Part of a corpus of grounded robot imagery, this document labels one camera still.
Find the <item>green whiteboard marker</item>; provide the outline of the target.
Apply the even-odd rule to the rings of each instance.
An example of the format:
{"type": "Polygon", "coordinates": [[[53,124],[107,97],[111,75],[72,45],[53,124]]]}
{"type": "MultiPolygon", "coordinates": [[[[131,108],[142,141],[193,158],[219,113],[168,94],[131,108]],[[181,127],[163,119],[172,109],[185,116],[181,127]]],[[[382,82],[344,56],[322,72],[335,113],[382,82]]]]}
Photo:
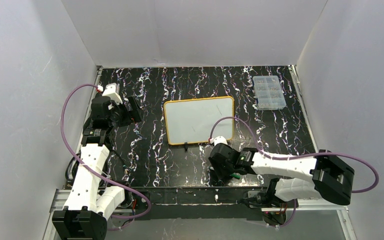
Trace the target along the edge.
{"type": "Polygon", "coordinates": [[[236,174],[236,173],[232,173],[230,174],[230,176],[234,179],[237,179],[237,180],[240,180],[241,179],[241,176],[239,174],[236,174]]]}

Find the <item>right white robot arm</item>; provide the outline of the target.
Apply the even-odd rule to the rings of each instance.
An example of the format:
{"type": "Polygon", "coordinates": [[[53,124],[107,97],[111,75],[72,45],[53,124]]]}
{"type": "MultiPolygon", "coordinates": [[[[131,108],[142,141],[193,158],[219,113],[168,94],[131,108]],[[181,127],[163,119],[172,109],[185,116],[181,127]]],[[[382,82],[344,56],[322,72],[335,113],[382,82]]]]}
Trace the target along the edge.
{"type": "Polygon", "coordinates": [[[234,174],[279,176],[271,180],[264,200],[284,203],[315,198],[340,206],[351,203],[355,171],[329,151],[294,156],[261,153],[252,147],[237,151],[220,142],[208,159],[220,179],[234,174]]]}

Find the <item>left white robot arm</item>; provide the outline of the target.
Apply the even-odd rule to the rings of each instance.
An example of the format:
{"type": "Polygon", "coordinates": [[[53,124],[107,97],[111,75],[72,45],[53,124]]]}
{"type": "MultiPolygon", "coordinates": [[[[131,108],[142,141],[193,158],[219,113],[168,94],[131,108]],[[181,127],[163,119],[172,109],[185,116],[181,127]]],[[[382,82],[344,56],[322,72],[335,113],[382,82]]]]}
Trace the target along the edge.
{"type": "Polygon", "coordinates": [[[83,125],[78,167],[71,192],[61,210],[56,210],[52,223],[62,240],[103,240],[108,220],[114,210],[125,201],[125,190],[110,184],[102,194],[104,167],[112,147],[111,131],[141,122],[142,109],[133,96],[128,102],[119,97],[97,94],[91,102],[91,113],[83,125]]]}

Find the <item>yellow framed whiteboard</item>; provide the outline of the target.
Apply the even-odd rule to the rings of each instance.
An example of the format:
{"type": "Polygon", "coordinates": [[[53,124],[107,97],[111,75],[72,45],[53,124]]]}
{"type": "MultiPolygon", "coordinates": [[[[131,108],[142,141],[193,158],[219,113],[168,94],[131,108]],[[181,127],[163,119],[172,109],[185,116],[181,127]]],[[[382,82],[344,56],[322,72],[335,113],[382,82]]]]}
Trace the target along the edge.
{"type": "Polygon", "coordinates": [[[231,96],[172,100],[163,104],[168,144],[172,146],[207,143],[211,137],[234,136],[235,101],[231,96]]]}

